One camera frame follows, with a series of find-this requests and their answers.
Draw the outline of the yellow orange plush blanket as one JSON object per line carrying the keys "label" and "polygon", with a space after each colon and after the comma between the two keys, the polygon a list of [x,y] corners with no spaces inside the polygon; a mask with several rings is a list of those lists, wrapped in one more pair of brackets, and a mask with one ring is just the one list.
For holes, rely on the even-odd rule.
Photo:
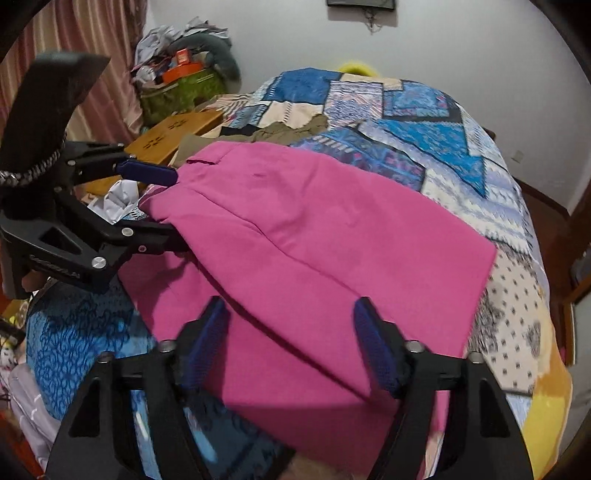
{"label": "yellow orange plush blanket", "polygon": [[542,479],[558,460],[573,392],[572,377],[560,356],[552,322],[543,330],[542,352],[548,370],[536,381],[523,427],[535,479]]}

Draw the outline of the white wall socket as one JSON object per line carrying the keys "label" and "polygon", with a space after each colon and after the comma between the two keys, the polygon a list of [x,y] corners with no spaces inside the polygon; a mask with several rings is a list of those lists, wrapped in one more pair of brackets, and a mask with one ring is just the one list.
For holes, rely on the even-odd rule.
{"label": "white wall socket", "polygon": [[520,150],[515,151],[514,154],[512,155],[512,160],[515,161],[516,163],[521,163],[524,158],[525,158],[525,155]]}

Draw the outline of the olive green pants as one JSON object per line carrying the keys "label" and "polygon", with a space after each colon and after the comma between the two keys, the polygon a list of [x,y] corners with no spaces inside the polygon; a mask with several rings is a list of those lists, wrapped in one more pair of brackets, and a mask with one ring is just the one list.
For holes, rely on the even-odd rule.
{"label": "olive green pants", "polygon": [[168,165],[173,168],[181,167],[186,160],[192,155],[198,153],[205,147],[222,142],[235,143],[256,143],[266,142],[277,145],[288,146],[298,141],[311,138],[312,136],[321,134],[328,130],[329,119],[324,114],[315,115],[304,126],[298,128],[291,128],[280,122],[274,122],[263,129],[253,131],[249,135],[245,134],[231,134],[221,135],[215,138],[205,138],[196,135],[186,135],[180,141],[176,153],[172,156]]}

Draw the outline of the grey plush toy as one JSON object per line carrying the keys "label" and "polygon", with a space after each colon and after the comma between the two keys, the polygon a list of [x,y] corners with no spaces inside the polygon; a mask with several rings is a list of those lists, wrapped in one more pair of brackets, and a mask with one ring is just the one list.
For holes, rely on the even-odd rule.
{"label": "grey plush toy", "polygon": [[190,53],[205,52],[208,65],[214,66],[224,80],[237,82],[242,79],[238,63],[231,53],[231,46],[225,40],[207,33],[194,33],[170,43],[166,47],[166,53],[174,55],[177,51],[185,48]]}

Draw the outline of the black garment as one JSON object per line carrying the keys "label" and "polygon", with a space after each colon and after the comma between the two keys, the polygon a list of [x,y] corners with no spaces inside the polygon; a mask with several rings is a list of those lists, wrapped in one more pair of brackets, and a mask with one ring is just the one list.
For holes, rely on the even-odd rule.
{"label": "black garment", "polygon": [[259,131],[259,127],[256,127],[256,126],[250,125],[250,124],[245,125],[240,128],[222,126],[219,136],[222,137],[222,136],[236,136],[236,135],[238,135],[238,136],[249,137],[249,136],[252,136],[257,131]]}

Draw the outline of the crumpled white paper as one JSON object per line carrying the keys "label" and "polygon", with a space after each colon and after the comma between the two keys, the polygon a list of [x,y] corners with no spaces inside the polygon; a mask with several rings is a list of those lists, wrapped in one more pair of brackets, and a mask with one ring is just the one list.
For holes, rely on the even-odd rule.
{"label": "crumpled white paper", "polygon": [[88,209],[110,225],[116,224],[136,209],[139,190],[136,181],[118,180],[103,197],[93,199]]}

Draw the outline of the blue patchwork quilt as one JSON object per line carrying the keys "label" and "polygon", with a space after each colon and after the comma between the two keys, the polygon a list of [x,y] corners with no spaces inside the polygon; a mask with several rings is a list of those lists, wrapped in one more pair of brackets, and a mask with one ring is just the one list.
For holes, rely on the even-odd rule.
{"label": "blue patchwork quilt", "polygon": [[[315,114],[328,117],[328,130],[287,147],[394,180],[493,243],[495,261],[463,354],[481,352],[504,390],[529,398],[548,370],[542,335],[551,320],[529,212],[493,140],[437,89],[314,68],[271,78],[232,116],[230,127],[301,127]],[[119,276],[102,295],[52,285],[30,310],[27,337],[27,363],[55,419],[63,418],[100,352],[140,354],[159,341]],[[208,390],[195,413],[197,441],[215,476],[262,473],[279,440]]]}

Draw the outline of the wall mounted black monitor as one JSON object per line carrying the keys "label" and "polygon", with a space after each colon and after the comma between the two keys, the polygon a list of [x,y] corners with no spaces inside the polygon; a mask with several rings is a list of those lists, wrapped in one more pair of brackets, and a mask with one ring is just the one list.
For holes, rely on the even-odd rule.
{"label": "wall mounted black monitor", "polygon": [[360,8],[394,11],[396,0],[327,0],[325,4],[332,8]]}

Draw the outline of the wooden bedside board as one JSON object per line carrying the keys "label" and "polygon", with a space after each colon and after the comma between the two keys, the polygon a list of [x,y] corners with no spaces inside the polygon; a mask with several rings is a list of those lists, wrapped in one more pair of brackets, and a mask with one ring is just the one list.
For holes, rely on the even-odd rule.
{"label": "wooden bedside board", "polygon": [[143,162],[167,165],[185,136],[207,133],[221,125],[222,119],[221,111],[217,110],[172,115],[142,134],[124,151]]}

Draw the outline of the pink pants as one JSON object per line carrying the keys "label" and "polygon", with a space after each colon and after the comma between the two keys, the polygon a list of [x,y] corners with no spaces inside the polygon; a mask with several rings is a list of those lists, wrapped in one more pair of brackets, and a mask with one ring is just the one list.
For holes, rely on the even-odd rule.
{"label": "pink pants", "polygon": [[188,245],[119,270],[152,335],[174,338],[221,296],[228,337],[206,389],[298,453],[356,474],[370,472],[397,408],[363,364],[356,300],[459,356],[496,257],[411,188],[270,143],[214,142],[140,207]]}

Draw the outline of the yellow fuzzy pillow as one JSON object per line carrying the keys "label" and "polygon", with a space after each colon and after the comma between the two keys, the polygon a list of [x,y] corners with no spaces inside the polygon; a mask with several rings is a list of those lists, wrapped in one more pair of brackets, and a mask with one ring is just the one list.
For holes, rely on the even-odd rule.
{"label": "yellow fuzzy pillow", "polygon": [[362,77],[378,77],[379,73],[376,69],[363,62],[346,62],[339,66],[339,72],[346,75],[356,75]]}

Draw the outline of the green patterned storage bag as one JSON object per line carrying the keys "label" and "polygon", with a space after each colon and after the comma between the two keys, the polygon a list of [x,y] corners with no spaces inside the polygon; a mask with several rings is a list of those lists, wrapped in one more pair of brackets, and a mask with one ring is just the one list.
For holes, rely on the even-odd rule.
{"label": "green patterned storage bag", "polygon": [[158,88],[143,90],[139,96],[143,123],[152,127],[168,116],[190,112],[225,93],[226,85],[221,75],[212,69],[181,77]]}

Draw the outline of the striped pink curtain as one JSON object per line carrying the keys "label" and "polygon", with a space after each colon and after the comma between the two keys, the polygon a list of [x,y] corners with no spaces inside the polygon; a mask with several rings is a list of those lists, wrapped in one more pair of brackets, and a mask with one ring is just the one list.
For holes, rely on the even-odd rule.
{"label": "striped pink curtain", "polygon": [[128,144],[142,110],[131,80],[144,1],[50,1],[1,52],[1,128]]}

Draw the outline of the orange box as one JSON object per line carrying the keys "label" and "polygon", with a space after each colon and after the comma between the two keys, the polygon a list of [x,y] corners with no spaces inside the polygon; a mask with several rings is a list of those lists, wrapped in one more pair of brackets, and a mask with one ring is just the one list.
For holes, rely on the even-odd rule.
{"label": "orange box", "polygon": [[188,48],[177,50],[174,61],[174,65],[161,75],[164,83],[172,83],[180,78],[204,70],[204,64],[200,60],[193,60]]}

